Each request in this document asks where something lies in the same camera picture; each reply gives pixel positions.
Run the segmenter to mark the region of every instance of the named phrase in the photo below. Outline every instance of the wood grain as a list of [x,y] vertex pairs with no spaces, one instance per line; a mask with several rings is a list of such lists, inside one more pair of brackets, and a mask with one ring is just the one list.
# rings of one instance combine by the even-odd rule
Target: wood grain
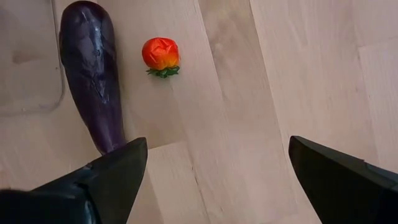
[[[52,2],[59,24],[73,0]],[[319,224],[291,135],[398,172],[395,1],[97,2],[115,27],[126,137],[156,147],[129,223]],[[158,36],[181,51],[167,80],[141,58]],[[0,187],[32,189],[100,156],[67,85],[51,112],[1,117],[0,136]]]
[[151,149],[148,173],[165,224],[210,223],[186,143]]
[[290,215],[296,210],[294,195],[250,2],[199,3],[247,192],[238,194],[250,210],[240,222]]
[[398,39],[361,47],[359,52],[380,165],[398,172]]
[[[377,164],[351,2],[251,0],[251,6],[284,149],[300,135]],[[309,207],[290,173],[298,206]]]
[[148,169],[145,171],[144,178],[134,205],[132,206],[127,223],[164,224],[157,197],[154,192],[154,187],[149,177]]
[[359,46],[398,37],[398,1],[353,0],[353,8]]

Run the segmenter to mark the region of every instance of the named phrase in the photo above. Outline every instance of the purple eggplant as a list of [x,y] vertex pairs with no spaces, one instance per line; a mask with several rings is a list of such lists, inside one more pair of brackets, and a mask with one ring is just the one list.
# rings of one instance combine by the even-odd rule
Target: purple eggplant
[[126,144],[113,25],[108,13],[77,1],[62,14],[60,54],[76,107],[102,154]]

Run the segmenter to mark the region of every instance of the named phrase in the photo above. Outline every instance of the tomato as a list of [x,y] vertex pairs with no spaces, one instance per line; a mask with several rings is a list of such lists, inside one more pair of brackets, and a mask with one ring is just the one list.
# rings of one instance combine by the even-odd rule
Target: tomato
[[178,73],[180,55],[174,40],[156,37],[148,40],[142,48],[142,58],[150,68],[150,74],[167,78]]

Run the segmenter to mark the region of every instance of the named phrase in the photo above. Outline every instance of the green leaves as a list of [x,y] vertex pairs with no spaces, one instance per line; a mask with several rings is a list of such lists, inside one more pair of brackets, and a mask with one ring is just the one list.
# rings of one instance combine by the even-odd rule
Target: green leaves
[[180,70],[180,67],[175,66],[172,68],[165,68],[163,70],[155,70],[153,68],[147,70],[146,72],[148,75],[155,75],[160,78],[167,78],[172,75],[178,75],[178,71]]

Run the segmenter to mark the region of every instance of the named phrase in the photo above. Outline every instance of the eggplant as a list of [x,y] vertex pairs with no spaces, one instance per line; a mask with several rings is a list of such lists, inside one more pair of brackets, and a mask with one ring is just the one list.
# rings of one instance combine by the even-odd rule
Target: eggplant
[[81,118],[102,154],[126,144],[114,31],[98,4],[77,1],[62,14],[60,55]]

